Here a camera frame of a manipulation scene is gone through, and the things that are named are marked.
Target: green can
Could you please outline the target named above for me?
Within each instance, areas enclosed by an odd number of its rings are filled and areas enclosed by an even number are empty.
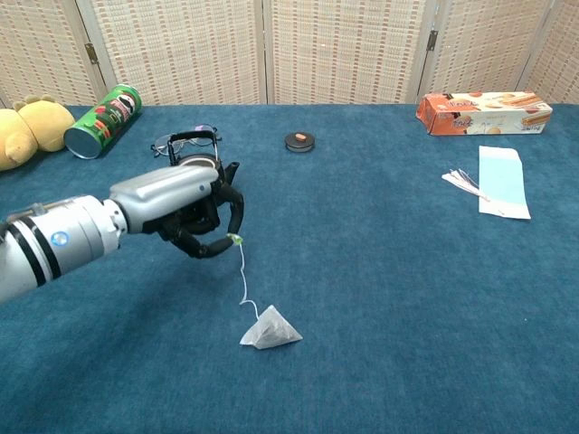
[[[64,133],[64,145],[80,158],[96,158],[120,136],[142,106],[138,92],[119,84]]]

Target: round black object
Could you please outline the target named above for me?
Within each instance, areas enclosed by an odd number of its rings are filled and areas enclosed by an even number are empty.
[[[314,148],[316,140],[310,133],[299,131],[288,134],[285,142],[286,148],[292,152],[308,152]]]

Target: teal carpet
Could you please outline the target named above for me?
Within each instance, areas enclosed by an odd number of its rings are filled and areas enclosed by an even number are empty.
[[[146,107],[100,159],[0,174],[1,216],[105,198],[168,164],[154,138],[213,123],[241,162],[250,296],[304,336],[239,345],[254,314],[238,250],[194,260],[126,236],[0,306],[0,432],[579,431],[579,106],[502,137],[429,137],[414,109]],[[296,129],[313,152],[284,148]],[[479,214],[442,181],[477,179],[479,145],[519,152],[530,222]]]

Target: teddy bear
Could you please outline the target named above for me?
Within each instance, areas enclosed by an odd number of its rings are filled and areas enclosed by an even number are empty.
[[[50,95],[26,97],[14,103],[14,110],[0,108],[0,171],[27,162],[40,149],[64,148],[64,131],[74,117]]]

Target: orange box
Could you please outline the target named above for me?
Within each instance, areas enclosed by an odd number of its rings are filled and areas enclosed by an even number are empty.
[[[429,93],[416,117],[433,136],[538,134],[552,112],[533,92]]]

